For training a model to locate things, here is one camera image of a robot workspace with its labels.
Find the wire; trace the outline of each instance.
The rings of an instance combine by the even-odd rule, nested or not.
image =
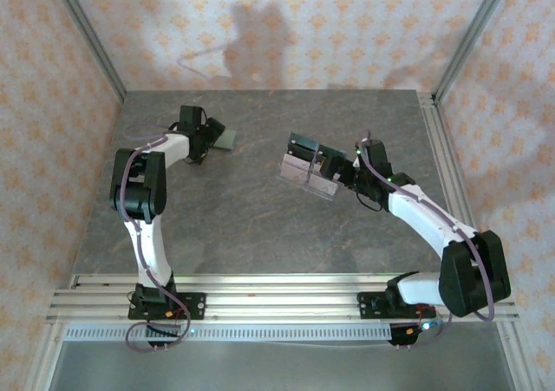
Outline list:
[[[382,205],[380,205],[380,209],[374,209],[372,206],[367,205],[366,203],[364,203],[364,202],[362,201],[362,199],[361,199],[360,193],[359,193],[358,190],[356,189],[356,186],[355,186],[355,194],[356,194],[356,198],[357,198],[357,200],[360,202],[360,204],[363,205],[364,207],[368,207],[371,211],[379,212],[379,211],[381,211],[381,210],[383,209],[383,208],[382,208]]]
[[[123,130],[123,136],[125,137],[126,140],[130,140],[130,141],[154,140],[154,139],[158,139],[160,137],[160,134],[155,134],[155,135],[129,135],[129,133],[128,133],[132,129],[143,128],[143,127],[153,127],[153,128],[166,129],[166,127],[164,127],[163,125],[160,125],[160,124],[140,122],[140,123],[130,125],[129,127],[126,127]]]
[[[180,314],[181,314],[181,308],[179,308],[177,310],[177,313],[175,314],[175,324],[177,325],[177,321],[180,319]]]
[[[424,309],[431,309],[431,310],[435,311],[436,319],[437,319],[437,317],[438,317],[439,314],[440,314],[440,312],[437,311],[437,310],[435,309],[435,307],[428,306],[427,304],[418,304],[418,305],[416,305],[416,308],[418,309],[418,313],[419,313],[419,317],[418,317],[418,325],[419,325],[419,326],[420,326],[420,323],[421,323],[421,321],[422,321],[422,314],[424,313]]]
[[[443,335],[445,335],[445,332],[447,332],[449,330],[449,328],[451,327],[451,322],[453,321],[453,313],[449,312],[449,317],[447,319],[447,321],[445,323],[440,323],[438,324],[438,331],[437,334],[434,337],[431,337],[430,339],[427,339],[424,342],[417,342],[414,345],[396,345],[395,346],[395,350],[399,350],[399,349],[407,349],[410,350],[412,348],[422,348],[424,346],[428,346],[431,345],[434,342],[437,342],[438,339],[440,339],[440,337],[442,337]]]
[[[150,142],[148,144],[146,144],[143,147],[137,148],[130,156],[129,159],[127,160],[127,164],[125,165],[125,169],[123,171],[123,178],[121,179],[121,189],[120,189],[120,205],[121,205],[121,215],[123,216],[124,220],[126,220],[127,222],[131,222],[131,224],[133,225],[133,228],[135,229],[136,232],[136,245],[137,245],[137,255],[139,256],[139,261],[140,261],[140,265],[142,266],[142,268],[145,270],[145,272],[147,273],[147,277],[150,279],[150,281],[152,282],[152,284],[166,297],[168,297],[170,300],[172,300],[174,303],[176,303],[178,306],[180,306],[183,309],[183,313],[186,316],[186,327],[183,329],[183,332],[181,332],[181,334],[176,338],[175,341],[171,342],[171,343],[164,343],[164,349],[168,350],[169,348],[173,347],[173,346],[177,346],[187,335],[187,333],[189,332],[189,328],[191,327],[191,313],[189,312],[188,308],[183,304],[183,302],[181,302],[176,296],[174,296],[172,293],[170,293],[169,291],[167,291],[162,285],[160,285],[160,283],[156,280],[156,278],[153,276],[152,272],[150,271],[150,268],[148,267],[147,261],[145,260],[145,256],[143,255],[142,252],[142,245],[141,245],[141,238],[140,238],[140,226],[137,223],[137,221],[133,218],[131,218],[129,216],[129,214],[127,213],[127,210],[125,208],[125,191],[126,191],[126,186],[127,186],[127,179],[129,177],[129,172],[131,170],[131,165],[133,164],[134,159],[139,156],[141,153],[143,153],[146,150],[151,150],[152,148],[155,148],[157,146],[160,146],[162,144],[164,144],[167,141],[167,136],[166,135],[159,135],[159,139],[154,141],[154,142]],[[129,341],[129,336],[131,335],[131,331],[133,329],[135,329],[138,326],[151,326],[151,327],[159,327],[159,328],[166,328],[168,327],[167,324],[165,323],[154,323],[154,322],[137,322],[132,324],[129,329],[127,330],[126,334],[125,334],[125,343],[127,345],[128,348],[130,348],[131,350],[134,350],[136,352],[140,352],[142,354],[146,354],[146,353],[150,353],[150,352],[156,352],[156,350],[158,350],[158,346],[153,346],[150,349],[144,349],[144,348],[137,348],[136,346],[133,346],[131,344],[131,342]]]
[[[382,341],[370,341],[375,343],[362,343],[360,345],[329,345],[326,343],[306,343],[306,342],[272,342],[272,341],[261,341],[258,343],[263,343],[266,345],[282,345],[282,346],[297,346],[299,348],[325,348],[325,349],[365,349],[365,348],[377,348],[383,347],[387,343]]]
[[[391,183],[386,178],[384,178],[379,172],[377,172],[376,169],[374,167],[372,167],[372,165],[370,164],[370,160],[368,158],[368,153],[366,152],[366,150],[362,149],[362,147],[364,145],[364,142],[366,142],[368,140],[370,140],[370,131],[369,130],[366,131],[366,136],[363,137],[359,141],[359,147],[361,148],[361,150],[360,150],[361,154],[360,155],[361,155],[362,161],[364,162],[364,165],[370,170],[370,172],[372,174],[374,174],[374,176],[377,177],[385,185],[387,185],[387,186],[391,187],[392,189],[398,191],[399,193],[401,193],[401,194],[403,194],[403,195],[405,195],[405,196],[407,196],[407,197],[425,205],[428,209],[430,209],[437,216],[439,216],[443,221],[445,221],[452,228],[452,230],[455,231],[465,241],[465,243],[468,245],[468,247],[470,248],[470,251],[473,254],[474,260],[478,264],[478,270],[480,271],[480,276],[481,276],[482,281],[484,283],[484,290],[486,291],[487,310],[488,310],[488,315],[487,316],[483,316],[479,311],[475,311],[474,314],[480,320],[482,320],[484,322],[491,322],[493,320],[493,318],[495,317],[495,308],[493,307],[494,301],[493,301],[492,285],[490,284],[489,278],[487,276],[486,266],[484,265],[484,262],[482,261],[482,258],[480,256],[480,254],[478,253],[478,250],[476,250],[476,247],[474,246],[474,244],[472,243],[470,238],[467,236],[467,234],[461,228],[457,227],[456,223],[453,220],[451,220],[451,218],[445,212],[443,212],[438,206],[433,205],[432,203],[426,201],[425,199],[420,199],[415,194],[403,189],[402,187],[399,187],[398,185],[396,185],[394,183]],[[449,314],[449,320],[446,323],[447,327],[448,327],[448,324],[450,323],[451,318],[453,318],[453,315]]]
[[[177,329],[179,326],[173,326],[171,324],[167,324],[166,327],[169,329]],[[177,333],[165,332],[164,330],[153,328],[151,325],[147,325],[147,329],[150,330],[151,332],[157,333],[165,337],[180,337]]]
[[[368,205],[367,203],[364,203],[364,202],[362,201],[362,199],[361,199],[361,193],[358,191],[358,184],[357,184],[357,181],[358,181],[358,178],[359,178],[359,174],[360,174],[360,172],[357,172],[357,173],[355,174],[355,194],[356,194],[356,199],[359,201],[359,203],[360,203],[361,205],[363,205],[364,207],[370,209],[370,210],[373,211],[373,212],[379,212],[379,211],[381,211],[381,210],[383,209],[382,205],[380,205],[380,208],[379,208],[379,209],[375,209],[375,208],[373,208],[372,206],[370,206],[370,205]]]

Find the patterned wallpaper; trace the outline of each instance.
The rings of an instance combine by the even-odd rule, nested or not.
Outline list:
[[[482,227],[500,234],[555,389],[555,0],[504,0],[444,103]]]
[[[120,103],[60,0],[0,0],[0,389],[67,285]]]
[[[481,0],[81,0],[129,90],[415,88]]]

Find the orange floral wallpaper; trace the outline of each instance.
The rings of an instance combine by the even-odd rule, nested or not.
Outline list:
[[[61,0],[0,0],[0,389],[67,285],[120,103]]]
[[[504,0],[444,103],[480,225],[555,389],[555,0]]]
[[[431,91],[482,0],[80,1],[128,90]]]

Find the metal frame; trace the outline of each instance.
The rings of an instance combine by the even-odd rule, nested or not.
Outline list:
[[[454,143],[447,128],[441,101],[435,100],[430,94],[419,94],[418,97],[447,208],[454,217],[477,227],[468,203],[462,170],[454,153]],[[519,320],[500,322],[496,317],[496,321],[515,389],[541,389],[532,352],[527,341],[523,340],[526,334],[524,327]]]
[[[122,342],[131,324],[72,323],[64,336],[65,342]],[[131,341],[175,340],[146,329],[133,329]],[[313,324],[199,324],[191,323],[189,342],[370,342],[391,339],[387,323]]]
[[[447,208],[456,218],[474,225],[441,104],[436,107],[431,94],[419,94],[419,100]],[[287,325],[292,329],[312,329],[318,326],[359,328],[367,321],[360,319],[356,293],[362,290],[383,290],[392,276],[203,275],[177,276],[175,281],[179,290],[202,290],[210,297],[206,303],[205,320],[194,326],[221,332],[224,329],[241,329],[255,325],[261,329],[273,329],[276,325],[282,328]],[[40,363],[34,363],[27,389],[48,389],[63,340],[75,339],[75,334],[69,329],[90,327],[89,331],[94,332],[96,328],[106,326],[115,327],[119,331],[127,327],[130,324],[127,319],[127,293],[133,289],[135,281],[136,276],[74,275],[66,290],[58,290],[48,313],[48,322],[52,326],[45,330],[45,346],[36,357],[36,361]],[[515,389],[541,389],[532,354],[526,341],[522,339],[524,327],[520,323],[514,302],[505,300],[496,303],[495,309],[495,323]],[[439,311],[443,316],[447,315],[447,310]],[[468,316],[463,319],[455,318],[454,321],[466,323],[476,319]],[[367,326],[379,329],[382,325],[380,323],[390,322],[392,321],[368,321]],[[99,340],[102,340],[102,334],[99,335]]]
[[[98,38],[98,35],[96,35],[93,26],[88,20],[87,14],[85,14],[85,11],[79,3],[79,0],[62,0],[62,2],[66,5],[71,18],[73,18],[75,25],[81,32],[85,42],[87,42],[88,47],[93,53],[96,61],[98,61],[104,75],[108,78],[112,88],[120,99],[120,102],[123,102],[127,93],[125,86],[115,70],[108,53],[104,49],[104,46],[102,46],[101,40]]]
[[[474,19],[468,26],[467,32],[462,37],[459,47],[454,52],[453,59],[447,66],[445,73],[440,79],[438,88],[433,93],[435,101],[441,101],[462,70],[468,56],[472,52],[476,42],[480,38],[487,22],[492,17],[497,5],[501,0],[483,0],[478,8]]]
[[[87,42],[87,45],[90,47],[93,55],[100,64],[102,71],[110,81],[115,93],[120,98],[120,101],[124,102],[127,90],[125,89],[121,78],[110,60],[108,53],[104,49],[101,40],[98,35],[96,35],[96,32],[91,22],[88,20],[87,14],[83,10],[79,0],[62,1],[66,5],[77,28],[81,31],[85,42]],[[462,37],[458,48],[455,50],[453,59],[441,77],[437,89],[432,93],[434,101],[441,101],[453,84],[500,1],[501,0],[482,1],[476,15],[468,26],[465,35]]]

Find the black mounting bracket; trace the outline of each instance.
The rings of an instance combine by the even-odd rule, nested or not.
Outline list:
[[[206,293],[177,292],[173,274],[164,289],[176,296],[189,310],[191,320],[203,320],[206,312]],[[179,320],[186,319],[180,307],[156,287],[135,285],[129,297],[129,320]]]
[[[435,309],[427,304],[392,306],[387,291],[362,292],[356,295],[361,319],[434,319]]]
[[[180,292],[174,294],[191,313],[191,320],[204,320],[206,311],[206,293]],[[175,304],[168,306],[167,303],[142,303],[133,293],[129,300],[129,320],[180,320],[186,319],[183,311]]]
[[[395,326],[391,325],[391,339],[388,340],[393,346],[414,345],[420,334],[420,327],[415,323],[412,325]]]
[[[206,115],[202,107],[182,105],[180,121],[176,122],[176,132],[184,134],[189,139],[189,157],[192,163],[200,165],[208,153],[208,149],[225,131],[225,125],[220,121],[206,117],[202,124],[202,114]]]

